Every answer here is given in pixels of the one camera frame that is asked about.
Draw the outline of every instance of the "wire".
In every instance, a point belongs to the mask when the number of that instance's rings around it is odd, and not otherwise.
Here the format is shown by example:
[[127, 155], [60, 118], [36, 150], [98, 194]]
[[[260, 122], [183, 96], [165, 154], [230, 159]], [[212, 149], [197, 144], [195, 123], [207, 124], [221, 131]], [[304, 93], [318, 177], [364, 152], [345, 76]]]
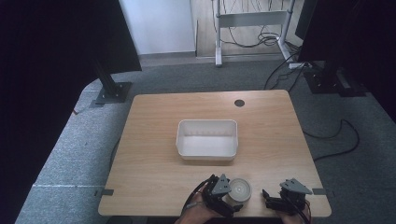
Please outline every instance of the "wire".
[[186, 210], [190, 209], [192, 207], [195, 207], [196, 205], [200, 205], [200, 204], [205, 204], [204, 202], [195, 202], [195, 203], [189, 203], [186, 205]]
[[297, 207], [297, 205], [295, 205], [288, 196], [286, 196], [283, 193], [281, 193], [281, 195], [283, 196], [282, 198], [285, 198], [286, 201], [288, 201], [288, 203], [294, 208], [294, 211], [296, 211], [298, 213], [298, 215], [300, 215], [300, 217], [303, 219], [305, 224], [310, 224], [311, 223], [311, 219], [308, 219], [306, 217], [306, 215], [304, 214], [304, 212], [301, 209], [299, 209]]
[[268, 11], [271, 11], [272, 0], [268, 0]]
[[288, 61], [288, 59], [290, 59], [292, 56], [294, 56], [294, 55], [296, 55], [297, 53], [293, 53], [293, 54], [291, 54], [290, 56], [289, 56], [289, 58], [287, 58], [282, 64], [280, 64], [272, 73], [271, 73], [271, 75], [265, 80], [265, 83], [264, 83], [264, 90], [267, 88], [267, 83], [268, 83], [268, 81], [270, 80], [270, 78], [274, 75], [274, 73], [285, 63], [285, 62], [287, 62]]
[[250, 4], [251, 4], [251, 6], [254, 8], [254, 10], [255, 10], [256, 12], [259, 12], [259, 6], [257, 5], [257, 1], [256, 1], [257, 8], [254, 6], [253, 0], [250, 0]]
[[262, 4], [260, 4], [259, 0], [256, 0], [256, 5], [259, 11], [262, 11]]
[[113, 150], [111, 150], [111, 155], [110, 155], [110, 164], [108, 165], [108, 169], [111, 170], [111, 166], [113, 165], [113, 161], [114, 161], [114, 153], [117, 151], [117, 148], [120, 144], [120, 140], [121, 138], [119, 138], [119, 140], [116, 142], [116, 144], [114, 144]]
[[290, 87], [290, 89], [288, 90], [288, 92], [291, 92], [291, 91], [293, 90], [294, 86], [295, 86], [296, 83], [297, 83], [298, 78], [300, 77], [300, 74], [303, 72], [304, 69], [305, 69], [305, 64], [304, 64], [304, 66], [301, 68], [300, 72], [298, 73], [297, 78], [294, 79], [294, 82], [293, 82], [293, 84], [291, 85], [291, 87]]
[[300, 66], [293, 68], [293, 69], [292, 69], [291, 71], [289, 71], [287, 74], [279, 75], [279, 76], [277, 77], [277, 79], [276, 79], [276, 84], [275, 84], [273, 87], [271, 87], [270, 90], [273, 90], [273, 89], [277, 86], [277, 84], [279, 84], [279, 81], [280, 81], [280, 80], [287, 80], [287, 79], [289, 79], [289, 76], [290, 76], [291, 74], [293, 74], [293, 73], [294, 73], [297, 69], [299, 69], [301, 66], [303, 66], [303, 65], [300, 64]]
[[[233, 6], [235, 5], [236, 0], [233, 1]], [[231, 7], [230, 13], [233, 11], [233, 6]]]
[[288, 47], [290, 48], [290, 51], [296, 52], [296, 51], [300, 51], [302, 46], [296, 46], [291, 44], [289, 41], [285, 40], [285, 43], [288, 45]]
[[[212, 19], [213, 19], [213, 27], [214, 27], [214, 29], [215, 29], [215, 32], [217, 33], [218, 30], [217, 30], [216, 24], [215, 24], [215, 9], [214, 9], [213, 4], [214, 4], [214, 3], [213, 3], [213, 0], [212, 0]], [[227, 10], [226, 10], [226, 7], [225, 7], [225, 2], [224, 2], [224, 0], [222, 1], [222, 4], [223, 4], [224, 13], [227, 14]], [[265, 26], [262, 27], [262, 29], [261, 29], [259, 35], [257, 36], [257, 38], [259, 39], [259, 42], [256, 43], [256, 44], [253, 44], [253, 45], [243, 45], [243, 44], [238, 43], [238, 42], [235, 40], [234, 36], [233, 36], [233, 32], [231, 31], [231, 30], [232, 30], [231, 27], [229, 27], [228, 30], [229, 30], [229, 32], [230, 32], [231, 38], [233, 39], [233, 42], [231, 42], [231, 41], [224, 41], [224, 40], [222, 40], [222, 39], [221, 39], [220, 41], [221, 41], [222, 43], [225, 43], [225, 44], [233, 44], [233, 45], [236, 45], [236, 46], [238, 46], [238, 47], [241, 47], [241, 48], [248, 48], [248, 49], [249, 49], [249, 48], [255, 48], [255, 47], [257, 47], [257, 46], [259, 46], [259, 45], [261, 45], [261, 44], [264, 44], [265, 46], [273, 46], [273, 45], [275, 45], [276, 42], [277, 42], [277, 40], [278, 40], [278, 38], [280, 37], [280, 35], [279, 35], [279, 34], [276, 34], [276, 33], [271, 33], [271, 32], [263, 32], [263, 29], [264, 29], [264, 28], [265, 28]]]
[[305, 200], [306, 206], [308, 206], [308, 212], [309, 212], [309, 221], [312, 219], [312, 213], [311, 213], [311, 206], [309, 206], [309, 203], [307, 200]]
[[331, 138], [336, 137], [336, 136], [341, 132], [341, 130], [342, 130], [342, 128], [343, 128], [343, 123], [344, 123], [344, 121], [346, 121], [346, 120], [340, 119], [340, 126], [338, 127], [337, 132], [334, 133], [334, 134], [332, 134], [332, 135], [330, 135], [330, 136], [317, 136], [317, 135], [313, 135], [312, 133], [308, 133], [308, 132], [306, 132], [306, 131], [303, 131], [303, 133], [306, 134], [306, 135], [308, 135], [308, 136], [310, 136], [310, 137], [313, 137], [313, 138], [318, 138], [318, 139], [331, 139]]
[[359, 146], [359, 143], [361, 142], [361, 137], [359, 136], [359, 132], [358, 132], [358, 131], [356, 130], [356, 128], [355, 128], [349, 121], [347, 121], [346, 119], [341, 119], [341, 122], [345, 122], [345, 123], [346, 123], [347, 125], [349, 125], [349, 127], [351, 127], [351, 128], [353, 129], [353, 131], [355, 132], [356, 138], [357, 138], [357, 141], [356, 141], [356, 143], [355, 143], [355, 146], [353, 146], [351, 149], [346, 150], [346, 151], [337, 152], [337, 153], [333, 153], [333, 154], [329, 154], [329, 155], [324, 155], [324, 156], [317, 157], [317, 158], [314, 159], [314, 161], [319, 161], [319, 160], [323, 160], [323, 159], [326, 159], [326, 158], [329, 158], [329, 157], [344, 155], [344, 154], [347, 154], [347, 153], [350, 153], [350, 152], [354, 151], [354, 150]]
[[186, 211], [187, 206], [190, 204], [190, 201], [192, 199], [192, 197], [195, 195], [196, 192], [198, 192], [198, 190], [203, 187], [207, 182], [209, 182], [211, 177], [209, 177], [207, 180], [204, 180], [201, 184], [199, 184], [190, 194], [189, 198], [187, 198], [186, 202], [183, 205], [183, 208], [181, 209], [181, 214], [180, 216], [183, 216], [183, 213]]

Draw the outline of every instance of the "hole in table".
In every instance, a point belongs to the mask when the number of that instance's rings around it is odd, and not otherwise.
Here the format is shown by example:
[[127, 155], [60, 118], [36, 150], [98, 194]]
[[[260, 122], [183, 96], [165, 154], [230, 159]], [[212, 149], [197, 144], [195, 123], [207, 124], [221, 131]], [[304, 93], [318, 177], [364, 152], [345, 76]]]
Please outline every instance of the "hole in table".
[[238, 107], [242, 107], [245, 105], [245, 101], [243, 100], [235, 100], [234, 104]]

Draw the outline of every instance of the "white bin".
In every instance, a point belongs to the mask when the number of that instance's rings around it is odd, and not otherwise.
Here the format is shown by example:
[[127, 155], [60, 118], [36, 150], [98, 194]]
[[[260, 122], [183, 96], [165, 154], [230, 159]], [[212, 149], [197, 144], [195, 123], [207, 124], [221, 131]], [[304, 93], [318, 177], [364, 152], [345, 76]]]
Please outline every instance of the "white bin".
[[237, 124], [231, 119], [184, 119], [176, 146], [185, 160], [231, 161], [238, 149]]

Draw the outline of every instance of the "gray carpet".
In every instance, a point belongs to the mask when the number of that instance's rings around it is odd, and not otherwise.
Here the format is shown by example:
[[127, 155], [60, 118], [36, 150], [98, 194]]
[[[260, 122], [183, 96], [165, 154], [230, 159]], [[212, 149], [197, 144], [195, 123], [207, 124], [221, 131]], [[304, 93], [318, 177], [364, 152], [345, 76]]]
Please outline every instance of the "gray carpet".
[[[111, 151], [137, 94], [262, 90], [265, 79], [280, 63], [225, 63], [221, 68], [213, 63], [144, 67], [143, 72], [113, 76], [116, 81], [134, 83], [126, 103], [99, 108], [90, 108], [102, 87], [98, 80], [94, 81], [81, 93], [76, 104], [78, 114], [71, 114], [17, 223], [107, 222], [108, 217], [97, 212], [98, 192], [106, 183]], [[277, 74], [288, 71], [283, 67]], [[297, 72], [280, 81], [276, 89], [288, 90], [296, 77]], [[290, 97], [303, 130], [331, 135], [337, 131], [340, 119], [347, 119], [361, 138], [359, 147], [350, 154], [316, 162], [332, 215], [316, 219], [315, 223], [394, 223], [396, 125], [376, 99], [370, 93], [355, 98], [313, 95], [303, 76]], [[347, 125], [334, 139], [305, 138], [314, 158], [349, 149], [357, 140]], [[146, 219], [134, 217], [134, 223], [146, 223]]]

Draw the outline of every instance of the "hand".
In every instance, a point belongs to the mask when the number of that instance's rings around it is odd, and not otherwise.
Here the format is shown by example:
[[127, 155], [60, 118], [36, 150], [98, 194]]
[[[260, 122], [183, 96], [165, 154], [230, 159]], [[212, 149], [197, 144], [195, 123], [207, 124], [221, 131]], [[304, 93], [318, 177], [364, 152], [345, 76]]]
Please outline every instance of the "hand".
[[[310, 223], [312, 224], [311, 214], [310, 214], [311, 211], [309, 211], [309, 201], [306, 201], [306, 204], [308, 204], [308, 205], [305, 205], [303, 213], [308, 218]], [[279, 211], [276, 211], [276, 213], [280, 217], [280, 219], [282, 219], [283, 224], [303, 224], [304, 223], [303, 219], [298, 214], [290, 216], [286, 213], [279, 212]]]
[[175, 224], [203, 224], [212, 217], [219, 217], [219, 214], [210, 208], [207, 208], [203, 203], [201, 192], [206, 188], [206, 185], [201, 187], [192, 197], [190, 204], [197, 203], [195, 206], [184, 211], [183, 215], [175, 222]]

